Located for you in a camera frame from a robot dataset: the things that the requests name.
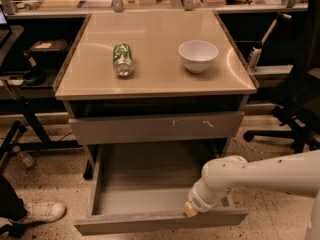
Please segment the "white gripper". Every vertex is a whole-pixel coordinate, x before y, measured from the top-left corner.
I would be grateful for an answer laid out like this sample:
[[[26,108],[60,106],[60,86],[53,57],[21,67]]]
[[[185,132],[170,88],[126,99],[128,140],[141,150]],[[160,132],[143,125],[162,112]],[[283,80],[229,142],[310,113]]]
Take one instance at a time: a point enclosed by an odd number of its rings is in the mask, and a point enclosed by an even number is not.
[[[210,211],[225,196],[224,191],[212,190],[205,182],[198,180],[188,193],[188,200],[183,206],[187,217]]]

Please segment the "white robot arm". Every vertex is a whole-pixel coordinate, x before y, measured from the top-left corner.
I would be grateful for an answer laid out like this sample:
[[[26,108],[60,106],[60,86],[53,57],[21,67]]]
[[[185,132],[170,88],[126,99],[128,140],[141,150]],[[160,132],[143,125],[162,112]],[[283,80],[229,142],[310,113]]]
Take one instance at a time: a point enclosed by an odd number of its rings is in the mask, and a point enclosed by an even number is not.
[[[188,193],[188,217],[210,211],[234,189],[253,188],[315,199],[305,240],[320,240],[320,151],[248,162],[242,156],[208,161]]]

